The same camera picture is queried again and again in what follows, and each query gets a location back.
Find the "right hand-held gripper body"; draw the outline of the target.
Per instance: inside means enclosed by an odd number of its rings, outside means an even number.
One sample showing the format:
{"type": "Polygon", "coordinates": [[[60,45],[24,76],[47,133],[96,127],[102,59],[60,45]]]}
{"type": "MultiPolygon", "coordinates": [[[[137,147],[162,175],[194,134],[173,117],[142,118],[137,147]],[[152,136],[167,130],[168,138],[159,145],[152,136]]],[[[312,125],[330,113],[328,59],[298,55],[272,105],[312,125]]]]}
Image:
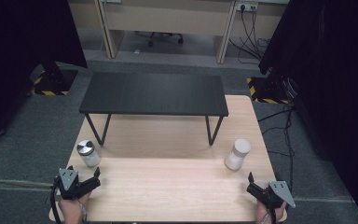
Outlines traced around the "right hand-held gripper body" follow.
{"type": "Polygon", "coordinates": [[[279,208],[283,203],[295,208],[296,203],[285,181],[270,181],[264,189],[250,182],[247,191],[266,207],[279,208]]]}

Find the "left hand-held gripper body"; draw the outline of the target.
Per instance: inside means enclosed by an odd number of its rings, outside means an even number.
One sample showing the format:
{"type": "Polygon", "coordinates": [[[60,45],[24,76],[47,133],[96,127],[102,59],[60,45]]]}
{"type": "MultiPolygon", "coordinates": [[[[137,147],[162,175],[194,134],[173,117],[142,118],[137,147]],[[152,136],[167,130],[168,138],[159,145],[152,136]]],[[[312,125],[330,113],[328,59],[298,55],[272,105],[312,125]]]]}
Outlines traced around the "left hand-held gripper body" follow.
{"type": "Polygon", "coordinates": [[[91,192],[91,186],[94,178],[89,178],[86,181],[80,182],[78,180],[78,171],[73,169],[59,169],[59,190],[61,196],[65,200],[80,199],[87,193],[91,192]]]}

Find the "glass jar with silver lid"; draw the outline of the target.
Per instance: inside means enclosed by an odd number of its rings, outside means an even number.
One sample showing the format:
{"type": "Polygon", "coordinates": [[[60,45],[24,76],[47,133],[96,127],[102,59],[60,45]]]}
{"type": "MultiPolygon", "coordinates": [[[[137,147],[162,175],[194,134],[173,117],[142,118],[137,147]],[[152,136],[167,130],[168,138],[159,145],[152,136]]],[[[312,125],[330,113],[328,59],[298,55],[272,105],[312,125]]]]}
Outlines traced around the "glass jar with silver lid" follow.
{"type": "Polygon", "coordinates": [[[90,140],[83,140],[76,146],[76,150],[88,167],[94,167],[101,161],[98,150],[90,140]]]}

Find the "white jar with white lid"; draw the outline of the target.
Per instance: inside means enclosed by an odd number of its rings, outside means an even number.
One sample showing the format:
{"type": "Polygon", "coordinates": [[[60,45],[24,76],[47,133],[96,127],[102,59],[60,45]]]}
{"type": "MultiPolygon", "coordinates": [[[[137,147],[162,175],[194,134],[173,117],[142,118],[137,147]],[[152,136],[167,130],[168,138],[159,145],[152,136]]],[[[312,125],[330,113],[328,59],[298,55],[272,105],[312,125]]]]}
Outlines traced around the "white jar with white lid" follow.
{"type": "Polygon", "coordinates": [[[237,139],[231,151],[225,157],[225,166],[233,171],[241,168],[244,158],[251,150],[251,144],[246,139],[237,139]]]}

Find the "black shelf with metal legs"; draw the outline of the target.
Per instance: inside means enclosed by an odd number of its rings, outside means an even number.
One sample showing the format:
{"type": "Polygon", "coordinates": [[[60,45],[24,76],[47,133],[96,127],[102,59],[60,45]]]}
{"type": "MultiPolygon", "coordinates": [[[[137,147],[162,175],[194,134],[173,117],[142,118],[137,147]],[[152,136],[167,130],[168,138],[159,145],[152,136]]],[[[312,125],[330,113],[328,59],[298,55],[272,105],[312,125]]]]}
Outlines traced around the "black shelf with metal legs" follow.
{"type": "Polygon", "coordinates": [[[228,116],[220,76],[183,74],[96,73],[79,112],[92,124],[92,114],[228,116]]]}

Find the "person's right hand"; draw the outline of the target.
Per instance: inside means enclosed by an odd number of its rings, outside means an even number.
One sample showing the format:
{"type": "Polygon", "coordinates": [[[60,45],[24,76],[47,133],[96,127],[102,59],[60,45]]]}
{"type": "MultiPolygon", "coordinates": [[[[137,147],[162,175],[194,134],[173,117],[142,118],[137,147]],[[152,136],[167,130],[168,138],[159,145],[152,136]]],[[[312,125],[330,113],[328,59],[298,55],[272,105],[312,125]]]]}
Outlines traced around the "person's right hand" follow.
{"type": "MultiPolygon", "coordinates": [[[[275,209],[276,220],[282,219],[286,205],[287,203],[283,203],[280,208],[275,209]]],[[[257,208],[255,212],[255,224],[273,224],[272,214],[261,202],[257,202],[257,208]]]]}

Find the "person's left hand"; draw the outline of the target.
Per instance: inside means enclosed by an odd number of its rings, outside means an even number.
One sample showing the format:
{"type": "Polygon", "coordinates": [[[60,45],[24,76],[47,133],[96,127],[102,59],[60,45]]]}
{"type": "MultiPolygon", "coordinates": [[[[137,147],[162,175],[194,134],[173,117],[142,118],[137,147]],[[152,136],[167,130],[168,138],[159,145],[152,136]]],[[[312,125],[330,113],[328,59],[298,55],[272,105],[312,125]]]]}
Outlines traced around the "person's left hand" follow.
{"type": "Polygon", "coordinates": [[[82,224],[86,220],[87,202],[90,198],[90,192],[79,199],[59,201],[59,207],[62,211],[65,224],[82,224]]]}

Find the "black stand base striped tape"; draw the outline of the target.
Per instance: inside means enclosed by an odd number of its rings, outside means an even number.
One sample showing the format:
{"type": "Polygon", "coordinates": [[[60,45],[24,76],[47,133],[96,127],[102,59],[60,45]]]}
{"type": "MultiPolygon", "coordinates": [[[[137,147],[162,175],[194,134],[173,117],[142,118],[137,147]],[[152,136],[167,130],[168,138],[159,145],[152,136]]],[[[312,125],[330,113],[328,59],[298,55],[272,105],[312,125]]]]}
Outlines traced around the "black stand base striped tape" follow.
{"type": "Polygon", "coordinates": [[[44,71],[35,80],[32,95],[67,95],[76,78],[76,70],[61,70],[55,61],[42,63],[44,71]]]}
{"type": "Polygon", "coordinates": [[[251,99],[258,103],[291,104],[297,97],[297,84],[290,77],[248,77],[251,99]]]}

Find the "black curtain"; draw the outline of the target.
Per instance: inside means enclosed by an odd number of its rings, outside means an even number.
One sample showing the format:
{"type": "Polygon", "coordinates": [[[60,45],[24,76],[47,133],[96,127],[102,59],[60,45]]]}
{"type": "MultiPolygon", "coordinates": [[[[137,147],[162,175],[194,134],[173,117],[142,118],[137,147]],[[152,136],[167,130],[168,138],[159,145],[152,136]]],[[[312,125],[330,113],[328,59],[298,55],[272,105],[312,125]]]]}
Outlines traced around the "black curtain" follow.
{"type": "Polygon", "coordinates": [[[43,63],[85,67],[68,0],[0,0],[0,129],[43,63]]]}
{"type": "Polygon", "coordinates": [[[358,0],[289,0],[259,69],[296,83],[323,153],[358,206],[358,0]]]}

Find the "black office chair base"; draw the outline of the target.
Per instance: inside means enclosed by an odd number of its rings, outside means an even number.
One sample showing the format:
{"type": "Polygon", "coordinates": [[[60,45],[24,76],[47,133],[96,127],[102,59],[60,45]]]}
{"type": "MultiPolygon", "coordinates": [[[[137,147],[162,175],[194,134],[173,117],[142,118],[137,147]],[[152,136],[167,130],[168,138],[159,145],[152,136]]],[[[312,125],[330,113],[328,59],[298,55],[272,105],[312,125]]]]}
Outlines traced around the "black office chair base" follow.
{"type": "Polygon", "coordinates": [[[165,33],[165,32],[141,32],[141,31],[135,31],[134,32],[137,36],[141,36],[141,37],[147,37],[148,41],[147,41],[147,46],[152,48],[154,46],[154,40],[163,40],[163,39],[167,39],[169,37],[174,37],[175,35],[178,36],[177,39],[177,43],[179,45],[183,45],[184,44],[184,38],[182,34],[177,34],[177,33],[165,33]]]}

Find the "beige office desk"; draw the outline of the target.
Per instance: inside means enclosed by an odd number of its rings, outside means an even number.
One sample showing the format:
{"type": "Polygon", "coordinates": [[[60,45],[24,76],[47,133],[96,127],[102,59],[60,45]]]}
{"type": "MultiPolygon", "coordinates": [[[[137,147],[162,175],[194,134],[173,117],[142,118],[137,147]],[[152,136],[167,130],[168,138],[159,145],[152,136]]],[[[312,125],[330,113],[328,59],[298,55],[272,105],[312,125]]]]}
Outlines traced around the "beige office desk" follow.
{"type": "Polygon", "coordinates": [[[117,57],[128,31],[167,32],[213,37],[216,61],[225,60],[228,40],[239,36],[239,5],[255,8],[246,15],[256,36],[270,38],[290,0],[67,0],[78,28],[102,32],[107,57],[117,57]]]}

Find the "white wall power socket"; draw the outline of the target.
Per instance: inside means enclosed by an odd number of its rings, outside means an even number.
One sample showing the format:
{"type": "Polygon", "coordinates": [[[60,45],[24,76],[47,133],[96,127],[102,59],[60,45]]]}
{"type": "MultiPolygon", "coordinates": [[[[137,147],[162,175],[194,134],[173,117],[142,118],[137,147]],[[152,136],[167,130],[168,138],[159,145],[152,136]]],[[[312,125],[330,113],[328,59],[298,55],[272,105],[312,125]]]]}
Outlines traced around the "white wall power socket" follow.
{"type": "Polygon", "coordinates": [[[237,10],[241,12],[256,12],[257,8],[257,2],[239,2],[237,4],[237,10]]]}

